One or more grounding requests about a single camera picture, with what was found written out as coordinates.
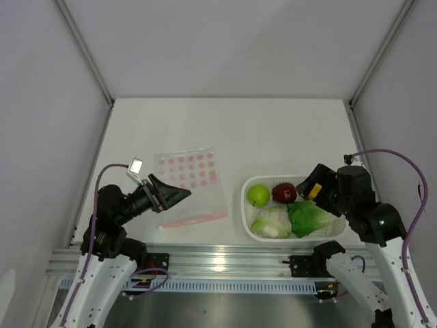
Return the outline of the clear pink zip top bag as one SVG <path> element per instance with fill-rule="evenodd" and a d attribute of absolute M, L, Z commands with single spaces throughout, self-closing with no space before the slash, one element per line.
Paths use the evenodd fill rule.
<path fill-rule="evenodd" d="M 164 183 L 191 192 L 185 200 L 164 212 L 159 230 L 228 217 L 216 148 L 156 154 L 154 173 Z"/>

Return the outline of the green lettuce leaf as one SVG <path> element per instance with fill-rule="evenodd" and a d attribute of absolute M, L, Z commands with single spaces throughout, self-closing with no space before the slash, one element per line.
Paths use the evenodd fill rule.
<path fill-rule="evenodd" d="M 317 207 L 311 200 L 289 203 L 287 211 L 292 223 L 292 233 L 298 238 L 326 228 L 336 219 L 336 216 Z"/>

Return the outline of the pale green cabbage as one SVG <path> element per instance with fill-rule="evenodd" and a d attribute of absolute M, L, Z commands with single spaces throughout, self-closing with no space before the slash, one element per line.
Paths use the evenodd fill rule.
<path fill-rule="evenodd" d="M 261 210 L 250 231 L 263 238 L 286 239 L 292 233 L 292 223 L 286 209 L 275 206 Z"/>

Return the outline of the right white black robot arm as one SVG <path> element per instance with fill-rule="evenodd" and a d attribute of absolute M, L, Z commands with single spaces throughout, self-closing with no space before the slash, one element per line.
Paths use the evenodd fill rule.
<path fill-rule="evenodd" d="M 359 166 L 333 171 L 319 164 L 296 190 L 337 217 L 344 216 L 364 242 L 385 287 L 378 289 L 355 267 L 337 241 L 313 249 L 313 270 L 333 276 L 374 318 L 373 327 L 435 327 L 436 315 L 421 288 L 408 250 L 408 233 L 397 209 L 378 202 L 371 177 Z"/>

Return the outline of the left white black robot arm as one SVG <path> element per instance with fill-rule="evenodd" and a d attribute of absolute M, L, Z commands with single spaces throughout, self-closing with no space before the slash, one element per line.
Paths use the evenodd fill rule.
<path fill-rule="evenodd" d="M 131 277 L 159 273 L 168 279 L 168 270 L 152 267 L 147 245 L 129 238 L 124 224 L 148 210 L 169 210 L 190 195 L 188 189 L 165 184 L 153 174 L 128 194 L 115 184 L 96 188 L 79 264 L 52 326 L 102 327 Z"/>

